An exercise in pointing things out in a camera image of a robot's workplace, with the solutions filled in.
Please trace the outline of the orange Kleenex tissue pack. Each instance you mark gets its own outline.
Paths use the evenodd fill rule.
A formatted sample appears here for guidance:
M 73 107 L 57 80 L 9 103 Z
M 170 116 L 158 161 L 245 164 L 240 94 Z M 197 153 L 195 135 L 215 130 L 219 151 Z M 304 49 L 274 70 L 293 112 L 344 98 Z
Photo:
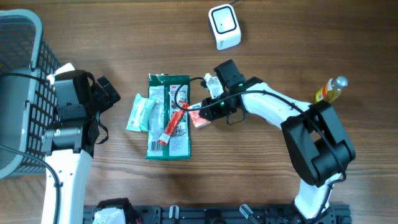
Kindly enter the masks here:
M 198 110 L 198 108 L 201 108 L 201 106 L 202 106 L 202 103 L 199 102 L 199 103 L 196 103 L 196 104 L 188 107 L 188 109 L 190 109 L 190 111 L 188 113 L 190 115 L 190 118 L 192 120 L 194 127 L 196 127 L 196 128 L 202 128 L 211 123 L 211 121 L 209 121 L 205 118 L 202 118 L 200 116 L 200 111 Z

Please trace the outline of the red snack stick packet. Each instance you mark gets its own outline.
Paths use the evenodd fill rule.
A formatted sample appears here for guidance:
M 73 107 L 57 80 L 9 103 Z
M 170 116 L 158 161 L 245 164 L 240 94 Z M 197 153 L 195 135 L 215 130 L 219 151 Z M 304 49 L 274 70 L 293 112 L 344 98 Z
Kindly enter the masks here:
M 187 109 L 189 107 L 189 104 L 182 100 L 180 100 L 180 103 L 182 104 L 182 109 L 179 109 L 173 113 L 171 120 L 169 121 L 164 132 L 160 135 L 157 141 L 163 146 L 166 146 L 169 143 L 170 138 L 172 137 L 176 127 L 178 126 L 185 113 L 184 109 Z

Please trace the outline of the green 3M gloves package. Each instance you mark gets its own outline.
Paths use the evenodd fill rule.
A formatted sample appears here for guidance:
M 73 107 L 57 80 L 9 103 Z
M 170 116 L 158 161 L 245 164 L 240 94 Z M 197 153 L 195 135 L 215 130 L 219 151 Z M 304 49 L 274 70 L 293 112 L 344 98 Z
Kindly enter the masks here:
M 149 98 L 155 101 L 149 115 L 147 159 L 178 160 L 190 158 L 189 116 L 185 113 L 167 145 L 158 142 L 181 102 L 190 102 L 189 75 L 149 75 Z

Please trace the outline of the mint green wipes packet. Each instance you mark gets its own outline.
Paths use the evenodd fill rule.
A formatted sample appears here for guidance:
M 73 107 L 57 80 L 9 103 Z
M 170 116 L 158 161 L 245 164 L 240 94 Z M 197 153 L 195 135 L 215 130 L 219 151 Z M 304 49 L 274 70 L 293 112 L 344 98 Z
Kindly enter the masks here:
M 136 132 L 152 132 L 159 126 L 155 119 L 155 106 L 159 103 L 156 97 L 144 98 L 139 93 L 136 95 L 126 129 Z

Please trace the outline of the yellow Vim bottle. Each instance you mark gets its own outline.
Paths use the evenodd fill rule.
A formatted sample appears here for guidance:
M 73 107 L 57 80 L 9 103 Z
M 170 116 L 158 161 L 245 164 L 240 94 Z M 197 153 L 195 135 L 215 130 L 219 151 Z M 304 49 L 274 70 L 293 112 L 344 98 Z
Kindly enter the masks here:
M 339 76 L 335 79 L 331 78 L 317 91 L 314 102 L 318 103 L 323 100 L 332 103 L 341 95 L 346 86 L 348 86 L 348 79 L 346 77 Z

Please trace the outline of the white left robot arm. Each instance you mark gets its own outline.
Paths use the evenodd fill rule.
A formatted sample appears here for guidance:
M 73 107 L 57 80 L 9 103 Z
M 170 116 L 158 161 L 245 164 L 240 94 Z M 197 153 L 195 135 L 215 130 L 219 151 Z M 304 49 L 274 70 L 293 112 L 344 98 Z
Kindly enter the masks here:
M 85 70 L 56 74 L 53 87 L 58 121 L 42 136 L 46 188 L 42 223 L 82 223 L 85 190 L 99 140 L 100 115 L 121 97 L 110 81 Z

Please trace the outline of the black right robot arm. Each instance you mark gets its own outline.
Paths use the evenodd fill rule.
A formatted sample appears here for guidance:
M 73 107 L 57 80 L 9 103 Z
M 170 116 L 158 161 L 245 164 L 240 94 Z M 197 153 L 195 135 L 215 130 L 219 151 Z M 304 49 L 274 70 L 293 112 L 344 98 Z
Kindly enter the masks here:
M 202 101 L 200 117 L 214 121 L 241 109 L 279 128 L 301 179 L 294 208 L 307 223 L 321 220 L 333 187 L 346 180 L 348 165 L 356 157 L 334 107 L 327 101 L 295 100 L 258 77 L 247 79 L 233 60 L 219 64 L 214 72 L 201 81 L 210 97 Z

